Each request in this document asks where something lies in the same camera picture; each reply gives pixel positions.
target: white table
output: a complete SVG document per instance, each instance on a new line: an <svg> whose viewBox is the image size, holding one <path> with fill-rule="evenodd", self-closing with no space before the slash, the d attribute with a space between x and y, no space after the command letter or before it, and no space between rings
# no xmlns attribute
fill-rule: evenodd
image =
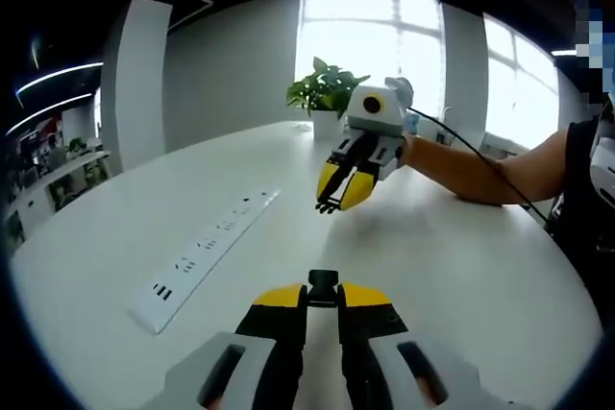
<svg viewBox="0 0 615 410"><path fill-rule="evenodd" d="M66 162L57 170L41 177L32 186L22 191L19 196L7 206L4 212L4 222L6 223L7 220L17 212L24 233L26 237L29 238L40 225L46 222L55 213L55 204L47 191L47 186L66 175L70 175L84 165L105 159L109 154L109 151L85 154ZM109 168L106 166L105 169L110 176Z"/></svg>
<svg viewBox="0 0 615 410"><path fill-rule="evenodd" d="M480 368L483 385L538 408L574 380L601 334L580 279L518 206L466 204L408 168L364 204L314 210L330 147L281 123L180 150L107 181L57 213L12 259L26 316L88 408L137 406L251 302L314 268L378 287L410 329ZM126 311L133 289L258 185L282 194L237 241L159 336ZM349 408L332 310L309 313L296 408Z"/></svg>

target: white power strip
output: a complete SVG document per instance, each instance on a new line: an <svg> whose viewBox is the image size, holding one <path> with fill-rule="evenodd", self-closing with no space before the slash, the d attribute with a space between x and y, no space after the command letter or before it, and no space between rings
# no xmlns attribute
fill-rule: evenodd
<svg viewBox="0 0 615 410"><path fill-rule="evenodd" d="M129 312L153 333L160 333L222 256L278 196L260 189L242 196L231 210L195 239L132 296Z"/></svg>

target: person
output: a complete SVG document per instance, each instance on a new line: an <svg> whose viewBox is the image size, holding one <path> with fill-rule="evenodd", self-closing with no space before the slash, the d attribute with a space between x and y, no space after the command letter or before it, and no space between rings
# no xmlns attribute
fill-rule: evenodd
<svg viewBox="0 0 615 410"><path fill-rule="evenodd" d="M604 116L613 117L611 106L605 108L608 114ZM605 266L612 263L597 254L597 246L603 236L612 233L615 210L600 198L589 176L590 152L597 127L598 118L573 123L524 154L504 160L487 158L491 167L476 154L406 133L400 162L440 183L460 199L475 203L525 203L494 168L531 202L563 193L560 217L553 224L553 240L585 283L603 324L610 325L615 317L612 305L615 297L612 289L609 294L611 284L607 278L611 276Z"/></svg>
<svg viewBox="0 0 615 410"><path fill-rule="evenodd" d="M47 167L53 171L62 167L66 163L66 150L62 146L57 146L56 136L49 136L49 154L47 154Z"/></svg>

